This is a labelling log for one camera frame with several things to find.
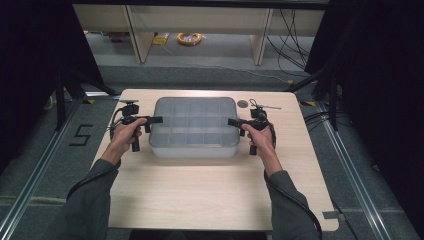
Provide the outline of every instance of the plastic container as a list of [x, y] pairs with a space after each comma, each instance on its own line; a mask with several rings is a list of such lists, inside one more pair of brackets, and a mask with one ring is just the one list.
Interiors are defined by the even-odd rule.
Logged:
[[228, 118], [237, 118], [232, 98], [163, 97], [156, 102], [149, 143], [160, 158], [228, 158], [240, 142], [237, 128]]

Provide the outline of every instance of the small round object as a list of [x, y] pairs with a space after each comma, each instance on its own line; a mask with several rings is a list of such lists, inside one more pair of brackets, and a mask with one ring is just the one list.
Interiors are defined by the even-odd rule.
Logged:
[[177, 36], [178, 43], [186, 46], [194, 46], [202, 40], [200, 33], [179, 33]]
[[240, 108], [247, 108], [249, 106], [249, 103], [245, 100], [240, 100], [237, 102], [237, 106]]

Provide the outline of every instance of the person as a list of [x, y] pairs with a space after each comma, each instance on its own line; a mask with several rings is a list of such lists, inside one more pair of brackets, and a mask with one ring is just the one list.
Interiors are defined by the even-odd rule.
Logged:
[[[129, 125], [118, 125], [105, 152], [98, 159], [86, 179], [94, 179], [79, 186], [68, 198], [55, 220], [41, 239], [106, 239], [110, 213], [110, 189], [118, 174], [120, 159], [134, 142], [134, 131], [141, 136], [140, 125], [146, 119], [140, 118]], [[257, 155], [265, 167], [267, 182], [282, 189], [307, 206], [304, 195], [298, 192], [289, 176], [283, 170], [272, 144], [269, 127], [257, 131], [247, 124], [242, 128], [249, 132], [250, 145], [257, 147]], [[319, 239], [311, 218], [296, 204], [284, 198], [268, 186], [271, 198], [274, 240]]]

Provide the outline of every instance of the container lid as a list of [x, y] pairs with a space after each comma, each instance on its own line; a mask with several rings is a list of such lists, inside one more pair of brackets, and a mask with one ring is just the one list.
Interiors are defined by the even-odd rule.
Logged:
[[153, 148], [222, 148], [240, 142], [237, 128], [228, 118], [237, 118], [236, 103], [229, 97], [163, 97], [156, 102], [149, 143]]

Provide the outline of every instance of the gray sleeve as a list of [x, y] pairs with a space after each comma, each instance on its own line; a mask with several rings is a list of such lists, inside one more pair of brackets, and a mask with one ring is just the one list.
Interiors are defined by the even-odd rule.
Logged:
[[82, 185], [70, 196], [41, 239], [106, 239], [110, 189], [118, 175], [117, 166], [99, 159], [87, 178], [104, 171], [111, 172]]
[[[269, 183], [308, 206], [306, 197], [296, 190], [289, 174], [279, 171], [269, 177]], [[273, 240], [319, 239], [320, 235], [309, 215], [300, 206], [268, 186], [272, 205]]]

